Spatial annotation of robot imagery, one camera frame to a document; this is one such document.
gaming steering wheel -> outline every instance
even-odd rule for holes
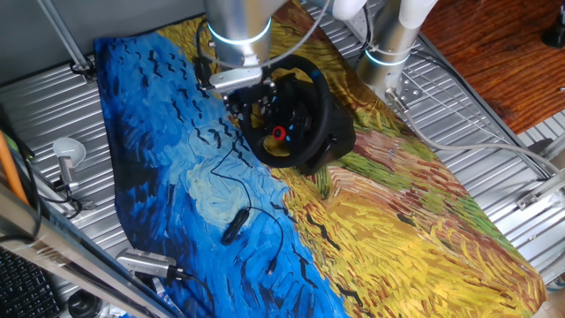
[[[328,82],[320,69],[310,60],[290,55],[265,71],[270,76],[275,70],[298,68],[305,72],[313,85],[297,80],[294,74],[276,81],[277,94],[263,114],[264,124],[252,126],[252,106],[242,109],[239,123],[252,152],[266,165],[289,168],[306,162],[320,149],[328,137],[332,107],[334,105]],[[268,153],[263,143],[272,134],[284,142],[290,151],[287,156]]]

yellow painted area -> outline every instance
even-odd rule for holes
[[[158,32],[192,60],[199,22]],[[272,56],[311,25],[295,4],[285,5],[274,18]],[[202,43],[209,40],[205,32]],[[203,49],[213,54],[207,45]],[[358,294],[361,304],[344,296],[348,313],[404,318],[535,313],[546,298],[539,274],[433,152],[357,78],[320,30],[297,53],[320,67],[354,114],[357,144],[315,176],[290,169],[272,174],[290,187],[284,204],[319,272],[338,295],[338,286]],[[308,217],[325,226],[327,238]]]

white cable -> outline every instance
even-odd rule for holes
[[[427,138],[422,133],[422,131],[419,130],[418,126],[414,122],[414,118],[412,118],[412,115],[409,112],[405,112],[404,116],[406,117],[406,120],[408,120],[408,122],[410,123],[412,130],[417,134],[417,136],[421,140],[423,140],[426,144],[428,144],[428,146],[430,146],[430,147],[438,148],[438,149],[441,149],[441,150],[447,150],[447,151],[478,150],[478,149],[482,149],[482,148],[506,149],[506,150],[511,150],[511,151],[514,151],[514,152],[517,152],[517,153],[520,153],[520,154],[527,155],[531,159],[537,160],[539,163],[542,163],[543,165],[545,165],[550,170],[551,173],[558,173],[559,172],[559,169],[557,169],[557,167],[555,167],[552,163],[550,163],[546,158],[542,157],[541,155],[534,154],[528,149],[524,149],[524,148],[521,148],[521,147],[518,147],[518,146],[496,144],[496,143],[483,143],[483,144],[477,144],[477,145],[462,145],[462,146],[441,145],[441,144]]]
[[[230,68],[258,68],[258,67],[268,67],[272,64],[275,64],[281,60],[283,60],[284,58],[286,58],[287,56],[289,56],[290,54],[294,53],[302,44],[304,44],[306,42],[306,40],[308,40],[308,38],[310,38],[310,35],[312,35],[312,33],[316,30],[316,27],[318,27],[318,25],[321,22],[321,19],[324,16],[324,13],[326,12],[326,9],[328,8],[330,3],[330,0],[326,0],[326,4],[324,4],[324,7],[321,9],[320,12],[320,16],[314,21],[313,26],[310,28],[310,30],[308,30],[308,32],[306,33],[306,35],[292,48],[290,48],[288,51],[282,53],[280,56],[275,57],[273,59],[270,59],[262,64],[255,64],[255,65],[236,65],[236,64],[231,64],[231,63],[226,63],[223,61],[220,61],[219,59],[209,55],[207,52],[205,52],[204,50],[202,50],[202,55],[204,57],[206,57],[207,59],[209,59],[210,61],[219,64],[221,66],[225,66],[225,67],[230,67]]]
[[[406,66],[407,68],[411,69],[412,72],[415,72],[414,70],[412,70],[412,68],[410,66]],[[444,102],[440,101],[438,98],[436,98],[435,96],[431,95],[430,93],[427,92],[427,90],[425,90],[422,86],[420,86],[414,79],[412,79],[412,77],[408,76],[408,74],[406,72],[403,72],[404,75],[406,75],[406,78],[408,80],[410,80],[412,83],[414,83],[414,85],[416,85],[417,88],[421,89],[422,92],[424,92],[424,94],[428,95],[428,97],[432,98],[433,100],[435,100],[439,105],[443,106],[446,110],[449,110],[451,113],[459,116],[460,118],[462,118],[463,120],[469,122],[471,125],[474,125],[475,127],[477,127],[481,132],[486,133],[488,135],[493,136],[494,138],[496,138],[497,140],[503,141],[508,143],[507,141],[505,141],[503,138],[501,138],[500,136],[496,135],[496,133],[493,132],[489,132],[487,131],[487,129],[479,126],[477,123],[473,122],[472,120],[468,119],[467,117],[465,117],[463,114],[460,114],[458,111],[456,110],[452,110],[450,106],[446,105]],[[433,80],[428,79],[424,74],[419,74],[418,76],[421,76],[424,80],[427,80],[429,82],[432,82],[438,89],[440,89],[441,92],[446,93],[447,95],[449,95],[456,103],[453,104],[457,105],[457,104],[461,104],[466,110],[468,110],[472,115],[475,116],[476,119],[478,119],[478,121],[480,121],[481,123],[483,123],[485,125],[485,127],[488,127],[488,125],[481,120],[480,117],[476,116],[476,114],[471,111],[467,105],[465,105],[463,102],[460,102],[458,98],[454,97],[452,94],[450,94],[447,89],[442,89],[440,88],[440,86]]]

cable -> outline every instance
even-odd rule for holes
[[[73,218],[75,218],[77,215],[80,214],[80,212],[82,212],[82,203],[80,203],[78,200],[71,198],[71,202],[74,203],[74,205],[76,206],[75,208],[75,212],[72,216],[68,216],[67,220],[72,220]]]
[[[275,57],[273,59],[270,59],[268,61],[266,61],[265,63],[261,63],[261,64],[254,64],[254,65],[236,65],[236,64],[230,64],[230,63],[226,63],[223,61],[220,61],[219,59],[212,57],[211,55],[209,55],[207,52],[204,52],[202,50],[200,50],[200,52],[202,53],[202,55],[209,59],[210,61],[224,66],[224,67],[229,67],[229,68],[233,68],[233,69],[237,69],[237,68],[258,68],[258,67],[269,67],[272,64],[275,64],[281,60],[283,60],[284,58],[286,58],[287,56],[289,56],[290,54],[294,53],[300,46],[302,46],[302,44],[304,44],[309,38],[310,35],[312,35],[312,33],[314,32],[314,30],[316,29],[316,27],[318,27],[318,25],[321,22],[321,19],[324,16],[324,13],[326,12],[326,9],[328,8],[330,3],[330,0],[326,0],[326,4],[324,4],[324,7],[321,9],[320,12],[320,16],[314,21],[314,24],[312,25],[312,27],[310,28],[310,30],[308,30],[308,32],[306,33],[306,35],[300,39],[300,41],[295,44],[292,48],[290,48],[288,51],[282,53],[280,56]],[[196,42],[196,48],[198,49],[198,47],[200,46],[200,32],[202,32],[202,29],[199,29],[196,31],[194,40],[198,42]]]
[[[361,46],[360,51],[361,52],[365,52],[365,50],[367,48],[369,48],[369,43],[371,43],[371,41],[373,40],[373,28],[372,28],[372,23],[371,23],[371,19],[369,17],[369,7],[367,5],[367,3],[365,3],[363,5],[363,13],[365,14],[365,23],[367,24],[367,33],[365,36],[365,42],[363,43],[363,45]]]
[[[210,70],[209,61],[202,55],[202,47],[200,45],[200,33],[206,23],[207,19],[203,18],[196,28],[196,52],[198,56],[195,58],[194,74],[196,75],[196,79],[200,80],[203,87],[209,88],[211,87],[210,77],[212,76],[212,70]]]
[[[463,77],[461,75],[459,75],[459,73],[457,73],[455,70],[453,70],[451,67],[449,67],[447,64],[443,63],[438,57],[436,57],[433,54],[424,52],[423,50],[413,50],[411,52],[411,55],[420,58],[421,60],[427,61],[429,63],[435,64],[437,66],[439,66],[441,69],[443,69],[444,71],[448,72],[450,75],[452,75],[462,86],[464,89],[466,89],[467,91],[471,91],[471,88],[469,87],[469,85],[467,85],[467,83],[465,82],[465,80],[463,79]],[[482,104],[482,102],[478,99],[478,97],[474,94],[471,94],[471,97],[475,100],[475,102],[477,102],[477,104]],[[542,174],[546,175],[548,178],[551,177],[551,175],[548,175],[546,173],[546,171],[541,168],[539,166],[539,164],[533,160],[531,158],[531,156],[529,156],[528,154],[526,154],[526,157],[539,169],[540,172],[542,172]]]
[[[281,253],[281,250],[283,249],[283,243],[284,243],[284,232],[283,232],[283,226],[281,225],[281,223],[279,222],[279,220],[277,220],[272,214],[268,213],[267,211],[265,211],[262,208],[255,208],[255,207],[251,207],[253,209],[258,210],[259,212],[263,212],[266,215],[268,215],[270,218],[273,219],[273,221],[275,221],[275,223],[279,226],[279,229],[281,229],[281,242],[279,243],[279,248],[276,250],[276,255],[275,258],[273,258],[273,260],[271,260],[271,263],[268,266],[268,274],[271,276],[273,275],[273,272],[275,271],[276,268],[276,262],[277,259],[279,257],[279,254]]]
[[[56,204],[63,204],[63,203],[68,203],[68,202],[74,203],[73,206],[74,206],[75,212],[71,216],[67,216],[67,220],[72,220],[78,214],[80,214],[80,212],[82,212],[82,203],[80,203],[80,201],[72,198],[72,191],[71,190],[67,190],[66,198],[64,200],[53,200],[53,199],[44,197],[42,195],[40,195],[40,196],[45,201],[51,202],[51,203],[56,203]]]
[[[226,178],[228,180],[238,182],[244,188],[245,194],[247,195],[247,200],[249,201],[249,205],[246,208],[242,208],[237,212],[236,216],[231,221],[230,226],[228,226],[228,229],[226,229],[226,231],[223,233],[222,244],[227,246],[227,245],[230,245],[231,243],[233,243],[233,241],[237,237],[237,234],[239,233],[239,230],[241,230],[241,227],[245,224],[245,222],[249,218],[249,211],[251,209],[256,209],[259,212],[265,213],[266,215],[271,217],[273,220],[275,220],[276,224],[281,229],[281,242],[279,243],[279,248],[277,249],[275,257],[273,257],[273,259],[271,260],[271,262],[269,263],[268,268],[267,268],[268,274],[273,275],[273,272],[275,271],[275,268],[276,268],[276,263],[277,263],[277,260],[278,260],[278,257],[279,257],[279,253],[283,249],[283,242],[284,242],[283,226],[279,223],[279,221],[272,214],[268,213],[266,210],[264,210],[262,208],[255,208],[252,205],[251,196],[249,195],[249,191],[247,191],[247,186],[245,186],[245,183],[243,181],[238,180],[236,178],[224,176],[224,175],[221,175],[221,174],[215,172],[215,170],[218,169],[218,167],[220,167],[220,165],[222,165],[222,163],[228,158],[228,156],[231,155],[231,153],[236,149],[237,142],[240,141],[243,137],[244,136],[241,135],[241,136],[238,136],[236,138],[236,140],[233,142],[233,144],[231,146],[231,150],[228,152],[228,154],[225,155],[222,158],[222,160],[220,160],[220,162],[214,168],[212,168],[212,170],[210,171],[211,174],[213,174],[213,175],[215,175],[219,178]]]
[[[8,178],[8,183],[10,184],[11,190],[18,196],[18,198],[29,205],[29,201],[26,197],[26,192],[24,187],[21,185],[21,180],[19,179],[18,170],[16,169],[16,164],[11,157],[10,149],[8,148],[8,143],[6,143],[6,138],[4,134],[0,132],[0,161],[4,167],[6,177]]]
[[[483,143],[483,144],[477,144],[477,145],[463,145],[463,146],[441,145],[441,144],[439,144],[439,143],[437,143],[433,140],[430,140],[429,138],[427,138],[424,135],[424,133],[422,131],[420,131],[420,129],[418,128],[418,126],[414,122],[414,119],[412,118],[412,115],[410,114],[410,112],[408,112],[408,111],[405,112],[404,116],[406,117],[406,120],[408,120],[408,122],[410,123],[412,130],[414,130],[414,132],[417,134],[417,136],[431,147],[435,147],[435,148],[438,148],[438,149],[441,149],[441,150],[447,150],[447,151],[476,150],[476,149],[482,149],[482,148],[499,148],[499,149],[511,150],[511,151],[514,151],[514,152],[517,152],[517,153],[527,155],[532,160],[539,161],[540,163],[544,164],[549,170],[551,170],[552,173],[559,173],[559,169],[557,169],[557,167],[555,167],[552,163],[550,163],[546,158],[542,157],[541,155],[534,154],[528,149],[524,149],[524,148],[521,148],[521,147],[518,147],[518,146],[512,146],[512,145],[506,145],[506,144],[495,144],[495,143]]]
[[[27,158],[22,157],[22,159],[24,159],[24,164],[26,166],[26,170],[27,170],[27,175],[29,176],[29,182],[31,184],[31,191],[32,194],[34,196],[34,200],[35,200],[35,210],[37,211],[37,218],[35,220],[35,229],[34,229],[34,235],[33,238],[36,239],[37,238],[37,234],[39,234],[39,230],[41,228],[41,200],[39,198],[39,192],[37,190],[37,184],[35,183],[35,177],[34,177],[34,170],[32,169],[32,165],[29,163],[29,160]]]
[[[19,148],[18,151],[22,154],[26,154],[28,157],[35,157],[34,152],[26,145],[24,144],[21,139],[18,137],[18,135],[14,132],[14,130],[11,128],[10,123],[7,120],[8,115],[6,115],[6,112],[0,107],[0,130],[6,134],[6,136],[8,136],[8,138],[10,138],[11,140],[13,140],[17,145],[19,144],[18,147],[22,147]]]
[[[0,238],[0,244],[6,243],[6,242],[11,242],[14,240],[18,240],[18,241],[22,241],[26,244],[32,244],[34,243],[34,240],[31,239],[28,236],[25,235],[6,235],[6,236],[2,236]]]
[[[206,290],[208,300],[210,300],[210,303],[212,304],[212,317],[215,317],[214,297],[212,296],[212,292],[210,291],[210,288],[208,288],[208,285],[206,283],[202,282],[201,280],[199,280],[198,278],[191,276],[191,275],[188,275],[184,272],[177,272],[177,276],[179,278],[184,279],[184,280],[192,280],[192,281],[198,283],[200,286],[202,286],[204,288],[204,290]]]
[[[50,198],[44,197],[44,196],[41,196],[41,198],[44,199],[47,202],[63,204],[63,203],[71,201],[71,194],[72,194],[72,192],[70,190],[67,190],[67,196],[66,196],[66,199],[64,199],[64,200],[53,200],[53,199],[50,199]]]
[[[142,305],[134,302],[131,298],[125,296],[122,292],[118,291],[117,289],[115,289],[111,285],[107,284],[106,282],[103,282],[100,278],[93,276],[92,273],[87,272],[86,270],[81,268],[80,265],[76,264],[75,262],[69,262],[69,263],[65,264],[64,266],[73,275],[86,280],[87,282],[89,282],[92,285],[95,285],[96,287],[107,292],[109,295],[113,296],[114,298],[134,307],[135,309],[139,310],[141,313],[144,313],[144,314],[146,314],[146,315],[148,315],[152,318],[157,318],[157,316],[155,314],[153,314],[152,312],[150,312],[147,308],[145,308]]]
[[[233,142],[233,144],[232,144],[232,146],[231,146],[231,150],[228,152],[228,154],[227,154],[224,158],[222,158],[222,160],[220,160],[220,162],[219,162],[214,168],[212,168],[212,170],[210,171],[210,173],[213,174],[213,175],[215,175],[215,176],[217,176],[217,177],[220,177],[220,178],[227,178],[228,180],[238,182],[238,183],[244,188],[245,194],[247,195],[247,200],[249,201],[249,207],[251,207],[251,195],[249,195],[249,192],[247,191],[247,187],[245,186],[245,183],[244,183],[243,181],[238,180],[238,179],[236,179],[236,178],[232,178],[232,177],[228,177],[228,176],[223,176],[223,175],[221,175],[221,174],[219,174],[219,173],[217,173],[217,172],[214,172],[214,170],[218,169],[218,167],[220,167],[220,165],[222,165],[222,163],[228,158],[228,156],[231,155],[231,153],[236,149],[237,142],[238,142],[239,140],[241,140],[242,138],[244,138],[243,135],[241,135],[241,136],[239,136],[239,137],[236,138],[236,140]]]

black keyboard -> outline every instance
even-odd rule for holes
[[[63,306],[43,271],[0,247],[0,317],[54,318]]]

